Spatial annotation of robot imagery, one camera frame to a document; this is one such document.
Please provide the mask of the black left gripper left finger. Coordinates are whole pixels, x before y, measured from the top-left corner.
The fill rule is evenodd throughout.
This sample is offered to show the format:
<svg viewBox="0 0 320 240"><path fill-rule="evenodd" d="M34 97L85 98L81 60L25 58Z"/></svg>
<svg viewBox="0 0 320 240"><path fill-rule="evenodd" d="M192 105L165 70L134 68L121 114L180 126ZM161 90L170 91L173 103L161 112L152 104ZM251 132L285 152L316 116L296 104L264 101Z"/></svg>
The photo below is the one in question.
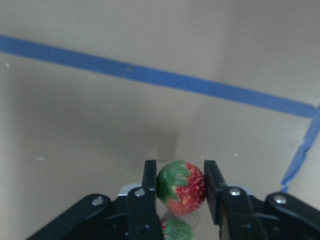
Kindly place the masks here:
<svg viewBox="0 0 320 240"><path fill-rule="evenodd" d="M89 194L41 227L30 240L162 240L156 211L157 162L144 163L141 184L124 186L115 200Z"/></svg>

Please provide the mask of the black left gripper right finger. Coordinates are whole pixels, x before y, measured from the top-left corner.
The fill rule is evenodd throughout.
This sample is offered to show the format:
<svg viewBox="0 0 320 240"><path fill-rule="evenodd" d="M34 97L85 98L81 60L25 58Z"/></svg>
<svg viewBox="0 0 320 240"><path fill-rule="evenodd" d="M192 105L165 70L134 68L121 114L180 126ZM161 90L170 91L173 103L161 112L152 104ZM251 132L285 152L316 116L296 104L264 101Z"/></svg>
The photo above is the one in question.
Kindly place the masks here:
<svg viewBox="0 0 320 240"><path fill-rule="evenodd" d="M257 199L227 184L214 160L204 161L206 200L221 240L318 240L320 212L293 195Z"/></svg>

